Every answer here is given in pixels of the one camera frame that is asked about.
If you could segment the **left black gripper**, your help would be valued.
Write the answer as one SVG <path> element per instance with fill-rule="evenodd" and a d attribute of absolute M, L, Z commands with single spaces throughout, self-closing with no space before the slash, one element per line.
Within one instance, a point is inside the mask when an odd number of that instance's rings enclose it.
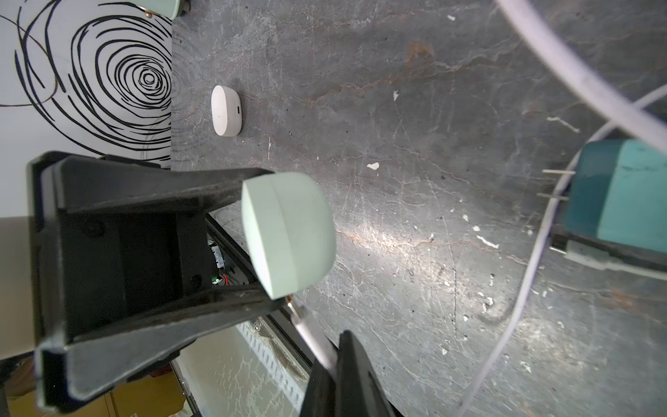
<path fill-rule="evenodd" d="M 285 305 L 259 283 L 179 300 L 172 220 L 126 215 L 223 208 L 241 199 L 244 182 L 269 170 L 171 171 L 121 156 L 50 151 L 27 171 L 42 410 L 74 412 L 163 367 L 197 339 Z"/>

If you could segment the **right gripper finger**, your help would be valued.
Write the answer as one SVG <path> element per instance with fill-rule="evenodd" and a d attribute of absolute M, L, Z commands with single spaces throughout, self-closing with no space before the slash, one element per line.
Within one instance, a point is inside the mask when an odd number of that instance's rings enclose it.
<path fill-rule="evenodd" d="M 301 416 L 400 416 L 387 399 L 366 350 L 356 335 L 340 335 L 336 377 L 315 361 L 307 384 Z"/>

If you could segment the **teal charger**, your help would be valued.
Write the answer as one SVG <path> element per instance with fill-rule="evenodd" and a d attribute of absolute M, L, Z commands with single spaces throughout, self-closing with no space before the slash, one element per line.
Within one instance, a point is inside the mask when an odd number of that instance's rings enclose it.
<path fill-rule="evenodd" d="M 564 226 L 593 240 L 666 251 L 666 156 L 638 140 L 604 140 L 583 147 L 564 185 L 549 201 L 533 246 L 526 280 L 533 278 L 557 206 L 567 203 Z"/>

